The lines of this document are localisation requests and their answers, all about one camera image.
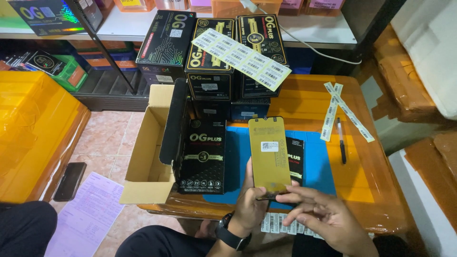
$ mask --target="black pants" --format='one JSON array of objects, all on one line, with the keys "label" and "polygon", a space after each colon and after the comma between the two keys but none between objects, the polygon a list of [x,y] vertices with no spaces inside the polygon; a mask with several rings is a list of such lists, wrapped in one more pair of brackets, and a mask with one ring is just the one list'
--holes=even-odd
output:
[{"label": "black pants", "polygon": [[57,226],[54,208],[41,201],[22,203],[0,213],[0,257],[44,256]]},{"label": "black pants", "polygon": [[[204,257],[214,240],[195,238],[163,226],[147,226],[131,234],[119,247],[116,257]],[[339,257],[324,240],[298,234],[292,257]]]}]

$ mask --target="white cable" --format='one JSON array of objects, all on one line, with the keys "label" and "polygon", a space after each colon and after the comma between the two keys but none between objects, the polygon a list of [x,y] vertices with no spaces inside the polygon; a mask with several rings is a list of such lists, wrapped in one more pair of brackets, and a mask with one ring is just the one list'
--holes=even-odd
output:
[{"label": "white cable", "polygon": [[[260,11],[262,11],[263,13],[265,14],[268,14],[266,11],[262,10],[261,8],[257,7]],[[313,50],[316,54],[319,54],[319,55],[322,55],[324,57],[327,57],[327,58],[330,58],[330,59],[333,59],[333,60],[337,60],[337,61],[341,61],[341,62],[344,62],[344,63],[348,63],[348,64],[361,64],[362,63],[362,60],[360,60],[358,63],[354,63],[354,62],[350,62],[350,61],[346,61],[346,60],[343,60],[343,59],[339,59],[339,58],[336,58],[336,57],[333,57],[333,56],[328,56],[326,54],[323,54],[323,53],[320,53],[318,52],[316,49],[314,49],[312,46],[310,46],[309,44],[307,44],[306,42],[303,42],[301,41],[300,39],[294,37],[291,33],[289,33],[289,31],[287,31],[283,26],[281,26],[281,24],[279,24],[279,27],[284,30],[285,33],[289,34],[289,36],[291,36],[292,38],[294,38],[295,40],[299,41],[300,43],[303,43],[305,44],[306,46],[308,46],[309,48],[311,48],[311,50]]]}]

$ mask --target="black pen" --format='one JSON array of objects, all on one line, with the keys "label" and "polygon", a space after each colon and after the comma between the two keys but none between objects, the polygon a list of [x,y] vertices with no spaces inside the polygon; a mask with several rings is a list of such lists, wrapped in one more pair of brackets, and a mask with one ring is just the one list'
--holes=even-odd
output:
[{"label": "black pen", "polygon": [[344,150],[343,130],[341,129],[340,118],[336,119],[336,128],[338,129],[338,134],[340,134],[341,160],[343,164],[346,164],[346,151]]}]

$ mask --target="black smartphone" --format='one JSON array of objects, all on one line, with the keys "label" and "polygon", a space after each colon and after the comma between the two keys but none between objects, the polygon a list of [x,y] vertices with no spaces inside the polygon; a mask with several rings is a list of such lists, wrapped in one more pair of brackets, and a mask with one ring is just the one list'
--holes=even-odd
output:
[{"label": "black smartphone", "polygon": [[67,165],[54,193],[54,201],[68,202],[74,199],[86,166],[85,162],[71,162]]}]

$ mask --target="white shelf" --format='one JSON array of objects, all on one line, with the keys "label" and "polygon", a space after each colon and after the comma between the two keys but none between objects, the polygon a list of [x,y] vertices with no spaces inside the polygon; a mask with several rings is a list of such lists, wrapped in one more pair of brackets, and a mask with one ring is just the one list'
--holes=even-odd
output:
[{"label": "white shelf", "polygon": [[[114,7],[97,35],[100,40],[143,41],[156,13],[156,8],[150,12],[120,12],[118,8]],[[197,17],[210,18],[212,14],[197,13]],[[278,19],[279,23],[290,33],[305,42],[314,43],[315,47],[352,49],[357,43],[343,15],[339,17],[279,16]],[[0,27],[0,38],[90,40],[87,33],[38,37],[31,29],[4,27]],[[286,42],[286,46],[304,46],[285,32],[282,33],[282,38]]]}]

